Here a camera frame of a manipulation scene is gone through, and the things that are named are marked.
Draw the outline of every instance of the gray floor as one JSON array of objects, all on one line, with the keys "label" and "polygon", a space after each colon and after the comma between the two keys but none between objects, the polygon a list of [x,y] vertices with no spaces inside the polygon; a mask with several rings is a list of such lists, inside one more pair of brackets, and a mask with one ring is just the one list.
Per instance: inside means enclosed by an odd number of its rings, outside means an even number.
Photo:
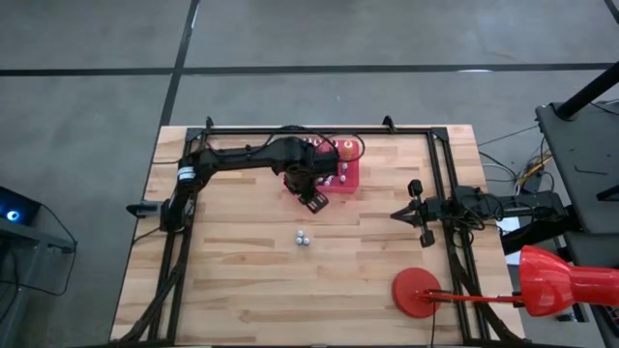
[{"label": "gray floor", "polygon": [[[171,68],[189,3],[0,0],[0,69]],[[186,66],[606,63],[619,57],[618,34],[602,0],[202,0]],[[472,124],[482,142],[535,125],[537,105],[598,73],[184,76],[170,124],[376,124],[389,114]],[[143,192],[169,81],[0,77],[0,186],[49,205],[79,239],[69,291],[33,299],[17,346],[106,342],[135,224],[124,207]],[[531,130],[484,150],[520,169],[541,138]],[[47,270],[46,285],[60,287],[58,276]],[[534,340],[599,342],[590,326],[523,320]]]}]

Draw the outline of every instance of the wooden tabletop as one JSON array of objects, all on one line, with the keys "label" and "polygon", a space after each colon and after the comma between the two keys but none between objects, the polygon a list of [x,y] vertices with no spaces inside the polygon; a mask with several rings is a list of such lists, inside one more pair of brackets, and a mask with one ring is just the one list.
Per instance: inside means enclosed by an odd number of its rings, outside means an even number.
[{"label": "wooden tabletop", "polygon": [[[472,127],[447,128],[459,183],[486,189]],[[154,161],[177,160],[185,131],[163,128]],[[243,147],[265,138],[222,135],[211,143]],[[402,314],[392,300],[391,282],[405,268],[422,267],[451,290],[443,233],[434,223],[436,244],[421,248],[419,229],[389,219],[410,200],[406,185],[411,179],[422,181],[423,197],[436,194],[427,141],[420,135],[363,138],[367,150],[359,189],[328,193],[330,204],[317,215],[300,205],[269,168],[220,172],[211,179],[198,197],[177,344],[429,343],[432,318]],[[444,165],[441,170],[448,183]],[[145,199],[168,198],[175,180],[175,164],[153,165]],[[136,236],[157,225],[154,217],[141,220]],[[300,229],[311,238],[310,246],[296,246]],[[164,241],[165,234],[156,233],[133,247],[111,338],[125,334],[152,300]],[[473,250],[482,292],[510,295],[496,230],[476,231]],[[517,309],[492,307],[513,332],[523,334]],[[476,328],[470,306],[468,312]],[[452,304],[442,304],[436,313],[434,342],[461,343]]]}]

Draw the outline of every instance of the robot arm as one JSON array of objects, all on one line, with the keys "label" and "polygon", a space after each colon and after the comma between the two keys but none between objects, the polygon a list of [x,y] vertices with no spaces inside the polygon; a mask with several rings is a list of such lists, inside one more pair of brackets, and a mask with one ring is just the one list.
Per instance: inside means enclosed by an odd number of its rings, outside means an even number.
[{"label": "robot arm", "polygon": [[313,213],[329,203],[316,189],[318,177],[336,175],[337,151],[317,152],[316,148],[295,136],[279,138],[262,146],[235,149],[205,149],[179,160],[176,188],[162,204],[161,227],[168,232],[185,228],[188,202],[208,184],[218,171],[270,167],[276,175],[284,172],[284,183],[299,201]]},{"label": "robot arm", "polygon": [[422,183],[413,180],[408,185],[412,197],[408,206],[391,214],[391,218],[422,228],[422,247],[434,244],[434,234],[427,223],[437,220],[450,220],[465,227],[483,229],[479,222],[496,218],[530,216],[534,219],[556,221],[567,215],[561,199],[550,191],[517,196],[495,196],[483,193],[479,188],[458,186],[452,198],[441,200],[438,197],[422,201]]}]

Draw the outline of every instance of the red desk lamp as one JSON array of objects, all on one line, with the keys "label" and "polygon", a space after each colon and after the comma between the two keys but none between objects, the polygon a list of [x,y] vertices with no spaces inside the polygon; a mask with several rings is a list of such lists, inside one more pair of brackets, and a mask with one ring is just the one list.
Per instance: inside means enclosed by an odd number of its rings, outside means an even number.
[{"label": "red desk lamp", "polygon": [[619,271],[599,267],[575,267],[534,246],[520,254],[520,293],[517,296],[453,295],[442,291],[430,272],[409,268],[392,285],[398,308],[415,318],[434,314],[441,302],[471,301],[523,305],[532,316],[550,315],[576,302],[619,305]]}]

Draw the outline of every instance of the black cable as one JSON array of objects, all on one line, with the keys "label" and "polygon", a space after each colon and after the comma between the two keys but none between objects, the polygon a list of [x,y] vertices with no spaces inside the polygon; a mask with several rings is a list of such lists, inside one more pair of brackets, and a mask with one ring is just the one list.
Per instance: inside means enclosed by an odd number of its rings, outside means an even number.
[{"label": "black cable", "polygon": [[485,141],[485,142],[483,142],[483,143],[481,143],[481,144],[477,144],[477,146],[478,146],[478,147],[480,147],[480,146],[484,146],[484,145],[487,145],[487,144],[489,144],[489,143],[492,143],[492,142],[495,142],[495,141],[499,141],[499,140],[502,140],[502,139],[508,138],[508,137],[510,137],[510,136],[514,136],[514,135],[516,135],[516,134],[520,134],[520,133],[525,132],[525,131],[530,131],[530,130],[532,130],[532,129],[536,128],[536,127],[537,127],[537,125],[535,125],[535,126],[531,126],[531,127],[529,127],[529,128],[525,128],[524,130],[515,131],[515,132],[513,132],[513,133],[509,133],[509,134],[507,134],[507,135],[499,136],[499,137],[494,138],[494,139],[491,139],[491,140],[489,140],[489,141]]},{"label": "black cable", "polygon": [[25,287],[27,289],[31,289],[31,290],[35,290],[35,291],[41,291],[43,293],[46,293],[48,295],[52,295],[52,296],[62,296],[67,292],[67,289],[69,288],[69,280],[71,279],[71,274],[74,271],[74,265],[75,265],[75,258],[77,257],[77,240],[74,238],[74,235],[69,231],[69,229],[67,228],[67,226],[65,226],[64,223],[62,223],[62,221],[60,220],[60,218],[58,216],[56,216],[56,214],[49,208],[47,207],[44,203],[41,203],[41,206],[44,207],[55,219],[56,222],[58,222],[58,224],[65,230],[65,232],[67,233],[67,235],[69,236],[69,238],[71,238],[71,240],[73,241],[74,244],[74,249],[71,252],[74,257],[73,260],[71,261],[71,266],[69,267],[69,273],[67,274],[67,278],[65,280],[65,286],[63,288],[63,290],[59,293],[53,292],[53,291],[49,291],[37,286],[33,286],[33,285],[28,285],[28,284],[22,284],[19,281],[9,281],[9,280],[4,280],[4,279],[0,279],[0,283],[4,283],[4,284],[15,284],[15,286],[21,286],[21,287]]},{"label": "black cable", "polygon": [[506,232],[507,232],[507,233],[512,232],[512,231],[505,231],[503,228],[501,228],[501,226],[499,226],[499,225],[497,225],[497,224],[494,224],[494,223],[487,223],[487,224],[486,224],[486,226],[496,227],[496,229],[497,229],[497,230],[499,230],[499,235],[500,235],[500,236],[505,235],[505,234],[506,234]]},{"label": "black cable", "polygon": [[13,256],[13,277],[15,279],[15,292],[13,293],[13,297],[11,298],[9,305],[7,305],[7,309],[4,310],[4,313],[2,313],[2,316],[0,317],[0,324],[2,324],[2,322],[7,317],[7,315],[9,315],[9,312],[11,311],[11,308],[13,307],[13,304],[15,303],[15,299],[17,298],[17,293],[19,292],[19,285],[18,285],[19,284],[19,273],[17,270],[17,256],[15,255],[15,252],[13,251],[13,249],[11,249],[11,255]]},{"label": "black cable", "polygon": [[610,111],[610,110],[608,110],[607,108],[605,108],[605,107],[601,107],[601,106],[599,106],[599,105],[597,105],[597,104],[594,104],[594,103],[592,103],[592,102],[589,102],[589,103],[590,103],[590,104],[592,104],[593,106],[595,106],[595,107],[599,108],[599,109],[600,109],[600,110],[602,110],[602,111],[605,111],[605,112],[607,112],[607,113],[609,113],[609,114],[612,114],[612,115],[615,115],[615,116],[619,116],[619,113],[616,113],[616,112],[614,112],[614,111]]},{"label": "black cable", "polygon": [[549,177],[550,177],[550,181],[551,181],[551,184],[550,184],[550,192],[554,192],[554,176],[552,176],[552,174],[550,174],[550,173],[549,173],[549,172],[547,172],[547,171],[542,172],[542,176],[544,176],[544,175],[547,175],[547,176],[549,176]]},{"label": "black cable", "polygon": [[[471,240],[470,240],[470,241],[468,241],[468,244],[469,244],[470,246],[472,246],[472,245],[473,245],[473,241],[475,241],[475,234],[474,234],[474,233],[473,233],[473,231],[472,231],[472,230],[470,230],[470,229],[467,229],[466,231],[468,232],[468,235],[471,237]],[[461,230],[458,230],[458,231],[457,231],[457,233],[460,235],[460,238],[462,238],[462,232],[461,232]],[[459,245],[456,243],[456,239],[454,238],[454,236],[455,236],[455,235],[456,235],[456,233],[454,233],[454,234],[452,235],[452,243],[454,244],[454,247],[459,247],[459,248],[462,248],[462,246],[459,246]]]},{"label": "black cable", "polygon": [[486,179],[486,181],[497,182],[497,183],[513,183],[514,180],[499,180],[499,179]]},{"label": "black cable", "polygon": [[[331,135],[328,135],[327,138],[333,139],[334,137],[336,137],[338,135],[352,135],[352,136],[356,137],[359,140],[359,142],[361,143],[361,151],[359,152],[359,156],[357,156],[354,159],[340,159],[339,160],[340,162],[344,162],[344,163],[353,162],[355,160],[359,160],[361,157],[363,157],[366,154],[366,142],[364,141],[364,139],[361,138],[361,136],[359,136],[359,134],[357,134],[357,133],[340,133],[340,132],[336,132],[336,133],[333,133]],[[316,149],[318,149],[324,143],[325,143],[325,141],[323,140],[321,143],[319,143],[316,146]]]},{"label": "black cable", "polygon": [[429,348],[434,348],[434,331],[436,330],[436,302],[433,303],[432,307],[432,338],[429,340]]},{"label": "black cable", "polygon": [[619,102],[619,98],[618,99],[614,99],[614,100],[610,100],[610,101],[600,101],[600,102],[603,103],[603,104]]},{"label": "black cable", "polygon": [[163,161],[163,162],[152,162],[151,164],[157,165],[157,164],[176,164],[178,163],[180,159],[177,160],[170,160],[170,161]]},{"label": "black cable", "polygon": [[51,209],[49,209],[49,207],[47,207],[44,203],[41,203],[41,205],[56,219],[56,222],[58,222],[60,227],[62,227],[62,229],[65,230],[65,233],[67,233],[69,238],[71,238],[71,240],[74,243],[74,251],[75,251],[75,247],[77,247],[77,241],[75,240],[74,235],[71,232],[69,232],[69,229],[67,228],[67,226],[65,226],[65,224],[62,223],[60,218],[58,218],[58,216],[56,216],[56,214]]},{"label": "black cable", "polygon": [[540,144],[540,164],[542,165],[541,167],[542,170],[544,170],[544,141],[545,141],[545,135],[542,137],[542,143]]},{"label": "black cable", "polygon": [[[287,126],[281,126],[278,131],[305,131],[308,132],[310,134],[314,134],[318,137],[320,137],[322,140],[327,141],[329,143],[329,145],[331,145],[331,147],[336,150],[336,145],[334,144],[333,141],[329,140],[329,138],[327,138],[324,134],[315,131],[315,130],[311,130],[309,128],[303,127],[303,126],[296,126],[296,125],[287,125]],[[265,142],[260,145],[257,149],[253,150],[253,151],[248,151],[242,154],[228,154],[228,155],[222,155],[222,154],[218,154],[217,150],[213,149],[213,147],[211,146],[211,144],[208,143],[208,141],[206,141],[206,145],[207,149],[209,150],[209,152],[211,152],[211,154],[213,154],[213,156],[219,158],[219,159],[224,159],[224,158],[230,158],[230,157],[238,157],[238,156],[253,156],[261,151],[263,151],[267,145],[269,145],[269,143],[271,142],[271,139],[273,139],[273,137],[275,135],[277,135],[277,131],[273,131],[272,133],[269,134],[269,137],[267,137],[267,139],[265,140]]]},{"label": "black cable", "polygon": [[155,233],[155,232],[157,232],[157,231],[159,231],[159,227],[155,228],[155,229],[154,229],[154,230],[152,230],[152,231],[148,231],[148,232],[144,233],[143,235],[141,235],[141,236],[139,236],[139,237],[135,238],[135,239],[133,240],[133,242],[132,242],[132,246],[133,246],[133,245],[135,245],[135,243],[137,243],[137,241],[141,240],[141,239],[142,239],[142,238],[144,238],[144,237],[150,236],[150,235],[152,235],[153,233]]},{"label": "black cable", "polygon": [[498,161],[497,159],[495,159],[494,157],[492,157],[492,156],[491,156],[491,155],[489,155],[489,154],[483,153],[483,152],[481,152],[481,151],[479,151],[479,154],[480,154],[480,155],[482,155],[482,156],[484,156],[485,158],[487,158],[487,159],[489,159],[489,160],[493,161],[494,163],[496,163],[496,164],[498,164],[498,165],[500,165],[500,166],[504,167],[505,169],[509,170],[509,172],[510,172],[510,173],[512,173],[512,176],[513,176],[515,179],[517,178],[516,173],[515,173],[515,172],[514,172],[514,171],[513,171],[510,167],[508,167],[507,165],[505,165],[505,164],[501,163],[500,161]]}]

